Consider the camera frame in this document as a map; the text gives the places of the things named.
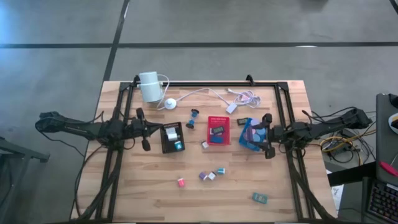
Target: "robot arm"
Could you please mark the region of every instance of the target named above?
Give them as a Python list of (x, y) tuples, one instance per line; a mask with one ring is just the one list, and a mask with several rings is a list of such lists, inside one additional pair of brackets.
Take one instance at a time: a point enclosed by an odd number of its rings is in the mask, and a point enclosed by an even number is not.
[(282, 126), (275, 126), (271, 129), (269, 138), (272, 142), (295, 142), (295, 147), (302, 149), (309, 142), (323, 135), (345, 128), (364, 129), (371, 123), (372, 120), (366, 116), (363, 110), (355, 108), (337, 118), (318, 124), (294, 122), (286, 130)]
[(345, 128), (367, 128), (369, 124), (372, 123), (372, 120), (366, 116), (366, 113), (363, 110), (355, 108), (337, 118), (323, 121), (318, 124), (294, 122), (289, 125), (287, 129), (284, 129), (282, 126), (275, 126), (271, 129), (271, 122), (271, 114), (265, 114), (262, 117), (262, 122), (252, 127), (254, 129), (266, 128), (266, 141), (250, 141), (251, 144), (258, 146), (265, 152), (266, 159), (271, 159), (275, 156), (275, 149), (271, 146), (271, 142), (287, 143), (291, 146), (294, 142), (295, 147), (303, 149), (309, 142), (326, 134), (334, 133)]
[(35, 127), (41, 133), (66, 133), (82, 136), (87, 140), (97, 140), (104, 145), (117, 144), (121, 140), (142, 137), (142, 146), (146, 151), (150, 150), (146, 137), (151, 136), (163, 124), (151, 123), (145, 120), (144, 112), (137, 109), (137, 117), (130, 118), (129, 125), (119, 119), (110, 119), (105, 122), (83, 122), (66, 118), (58, 112), (41, 113)]

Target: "wooden table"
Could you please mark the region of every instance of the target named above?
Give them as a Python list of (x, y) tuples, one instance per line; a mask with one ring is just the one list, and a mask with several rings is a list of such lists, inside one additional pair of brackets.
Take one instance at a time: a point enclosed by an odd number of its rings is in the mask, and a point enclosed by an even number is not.
[[(301, 110), (311, 111), (304, 82), (288, 81), (288, 83), (296, 120), (308, 121), (301, 112)], [(166, 98), (178, 98), (196, 89), (199, 88), (169, 88)], [(236, 96), (227, 93), (225, 87), (213, 89), (227, 101), (233, 101)], [(232, 89), (245, 91), (248, 88)], [(111, 118), (118, 90), (119, 82), (104, 82), (97, 115), (104, 111), (104, 119)], [(271, 113), (274, 119), (272, 125), (280, 124), (274, 89), (250, 87), (250, 90), (261, 96), (262, 103), (255, 109), (240, 106), (229, 116), (232, 144), (202, 149), (200, 143), (206, 139), (207, 117), (227, 116), (225, 102), (219, 100), (211, 91), (204, 91), (186, 97), (174, 110), (157, 111), (155, 105), (144, 103), (141, 91), (135, 89), (130, 115), (135, 115), (135, 109), (142, 107), (148, 121), (156, 123), (181, 121), (186, 150), (162, 154), (160, 132), (157, 131), (149, 138), (151, 151), (146, 152), (142, 149), (140, 138), (137, 139), (133, 149), (124, 151), (114, 222), (296, 221), (286, 156), (278, 151), (278, 144), (274, 145), (276, 156), (269, 160), (265, 160), (264, 153), (253, 152), (238, 144), (242, 126), (237, 125), (237, 118), (260, 119), (265, 113)], [(200, 111), (193, 130), (185, 128), (192, 108)], [(126, 141), (125, 147), (131, 145), (132, 140)], [(98, 146), (99, 143), (90, 142), (87, 154), (89, 155)], [(307, 147), (306, 150), (304, 161), (310, 188), (328, 212), (336, 216), (321, 152), (316, 146)], [(83, 171), (78, 189), (82, 211), (98, 193), (105, 155), (105, 149), (97, 152)], [(201, 171), (209, 172), (218, 167), (225, 167), (225, 175), (218, 175), (214, 181), (202, 182), (198, 178)], [(180, 177), (185, 179), (186, 187), (183, 189), (177, 185), (177, 179)], [(254, 202), (251, 199), (253, 192), (268, 195), (268, 204)], [(306, 215), (303, 196), (301, 198), (303, 212)], [(107, 210), (107, 200), (105, 200), (103, 213), (106, 214)], [(72, 217), (76, 217), (75, 210), (72, 212)]]

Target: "purple block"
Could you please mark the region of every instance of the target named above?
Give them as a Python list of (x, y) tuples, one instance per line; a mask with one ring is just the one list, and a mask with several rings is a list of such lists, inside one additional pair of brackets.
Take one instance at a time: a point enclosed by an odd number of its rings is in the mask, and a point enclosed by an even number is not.
[(199, 178), (200, 178), (201, 180), (206, 180), (207, 175), (206, 175), (204, 172), (201, 172), (201, 173), (199, 174)]

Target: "gray concrete floor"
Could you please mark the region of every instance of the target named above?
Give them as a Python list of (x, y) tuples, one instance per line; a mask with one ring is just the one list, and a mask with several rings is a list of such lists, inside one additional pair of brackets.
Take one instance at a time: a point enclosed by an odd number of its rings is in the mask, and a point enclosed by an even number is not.
[[(122, 4), (0, 1), (0, 45), (111, 44)], [(397, 20), (388, 0), (139, 0), (129, 4), (120, 43), (397, 41)], [(31, 163), (13, 223), (68, 220), (82, 158), (43, 138), (34, 122), (43, 111), (91, 119), (110, 50), (0, 49), (0, 136), (51, 154), (47, 164)], [(377, 93), (396, 91), (397, 58), (398, 47), (118, 49), (110, 80), (148, 70), (173, 80), (304, 80), (320, 114), (374, 111)], [(55, 136), (85, 153), (86, 140)], [(374, 146), (374, 136), (367, 141)]]

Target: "green object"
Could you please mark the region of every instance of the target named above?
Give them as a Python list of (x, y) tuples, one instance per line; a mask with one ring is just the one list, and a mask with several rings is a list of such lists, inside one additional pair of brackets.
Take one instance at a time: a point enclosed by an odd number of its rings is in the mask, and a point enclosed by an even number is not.
[(260, 202), (266, 205), (268, 201), (268, 196), (254, 192), (252, 199), (256, 202)]
[(176, 149), (177, 151), (181, 150), (181, 149), (182, 149), (181, 141), (175, 142), (175, 143), (174, 143), (174, 146), (175, 146), (175, 149)]
[(224, 132), (224, 127), (220, 126), (220, 127), (217, 127), (217, 128), (213, 128), (213, 129), (211, 130), (211, 132), (212, 132), (213, 134), (223, 133), (223, 132)]
[(237, 119), (236, 121), (238, 122), (238, 126), (245, 125), (248, 121), (248, 118)]

